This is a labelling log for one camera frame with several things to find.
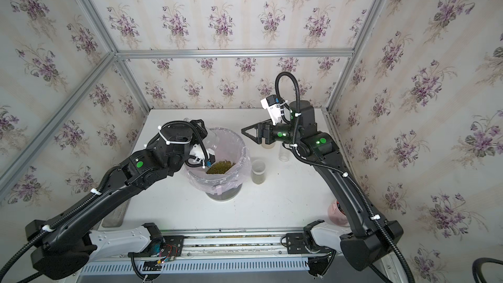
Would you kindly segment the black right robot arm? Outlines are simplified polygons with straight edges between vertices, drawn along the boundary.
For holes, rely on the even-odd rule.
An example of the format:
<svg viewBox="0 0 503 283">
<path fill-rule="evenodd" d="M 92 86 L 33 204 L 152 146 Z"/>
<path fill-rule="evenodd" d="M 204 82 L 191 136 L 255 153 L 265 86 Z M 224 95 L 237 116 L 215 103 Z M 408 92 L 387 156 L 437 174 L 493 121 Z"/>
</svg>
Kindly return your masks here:
<svg viewBox="0 0 503 283">
<path fill-rule="evenodd" d="M 323 220 L 312 222 L 303 230 L 306 249 L 340 252 L 357 271 L 373 267 L 374 262 L 394 253 L 410 276 L 410 267 L 398 248 L 402 226 L 386 219 L 351 176 L 335 140 L 318 130 L 314 107 L 304 100 L 287 104 L 275 95 L 262 99 L 261 105 L 270 118 L 243 128 L 242 134 L 257 144 L 288 144 L 292 155 L 312 166 L 326 182 L 351 229 L 343 234 Z"/>
</svg>

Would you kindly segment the clear jar with mung beans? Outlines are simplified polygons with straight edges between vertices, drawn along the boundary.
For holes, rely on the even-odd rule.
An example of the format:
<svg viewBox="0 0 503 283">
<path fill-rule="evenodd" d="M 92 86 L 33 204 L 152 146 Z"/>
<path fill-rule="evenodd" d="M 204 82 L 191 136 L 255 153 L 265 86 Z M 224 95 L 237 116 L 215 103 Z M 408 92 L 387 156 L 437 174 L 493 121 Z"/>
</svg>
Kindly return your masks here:
<svg viewBox="0 0 503 283">
<path fill-rule="evenodd" d="M 278 159 L 282 162 L 288 162 L 290 155 L 291 155 L 290 150 L 281 145 L 278 154 Z"/>
</svg>

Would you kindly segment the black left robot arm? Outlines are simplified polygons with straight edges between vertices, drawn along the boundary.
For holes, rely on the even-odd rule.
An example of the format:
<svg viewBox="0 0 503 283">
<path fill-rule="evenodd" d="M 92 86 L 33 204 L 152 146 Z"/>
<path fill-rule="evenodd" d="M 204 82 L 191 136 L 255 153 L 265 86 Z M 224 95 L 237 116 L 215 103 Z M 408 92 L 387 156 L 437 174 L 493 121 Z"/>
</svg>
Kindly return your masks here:
<svg viewBox="0 0 503 283">
<path fill-rule="evenodd" d="M 98 250 L 90 230 L 127 200 L 154 183 L 173 176 L 189 160 L 210 166 L 214 158 L 206 150 L 208 131 L 204 121 L 170 121 L 158 128 L 144 149 L 133 152 L 109 169 L 97 189 L 71 208 L 47 220 L 34 220 L 26 226 L 33 268 L 39 276 L 59 280 L 73 274 L 90 261 Z"/>
</svg>

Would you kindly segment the jar with beige lid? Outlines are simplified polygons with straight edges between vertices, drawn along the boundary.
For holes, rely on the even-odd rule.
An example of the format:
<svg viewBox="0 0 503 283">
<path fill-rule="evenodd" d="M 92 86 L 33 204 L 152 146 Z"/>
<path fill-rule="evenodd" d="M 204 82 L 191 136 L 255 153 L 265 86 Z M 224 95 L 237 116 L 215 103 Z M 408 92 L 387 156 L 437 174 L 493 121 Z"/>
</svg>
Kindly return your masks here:
<svg viewBox="0 0 503 283">
<path fill-rule="evenodd" d="M 217 134 L 211 128 L 209 128 L 207 130 L 207 135 L 203 140 L 203 142 L 206 149 L 211 149 L 215 151 L 219 145 L 220 139 L 217 136 Z"/>
</svg>

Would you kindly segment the beige jar lid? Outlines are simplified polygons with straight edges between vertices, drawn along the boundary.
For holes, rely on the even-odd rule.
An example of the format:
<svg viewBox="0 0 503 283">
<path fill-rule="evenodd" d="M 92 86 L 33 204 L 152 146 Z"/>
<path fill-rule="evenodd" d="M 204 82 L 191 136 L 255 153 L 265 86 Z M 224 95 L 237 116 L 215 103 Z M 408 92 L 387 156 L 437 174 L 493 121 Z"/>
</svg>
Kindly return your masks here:
<svg viewBox="0 0 503 283">
<path fill-rule="evenodd" d="M 261 144 L 261 146 L 264 148 L 264 149 L 273 149 L 275 147 L 275 142 L 273 142 L 272 144 L 266 144 L 265 142 L 263 142 Z"/>
</svg>

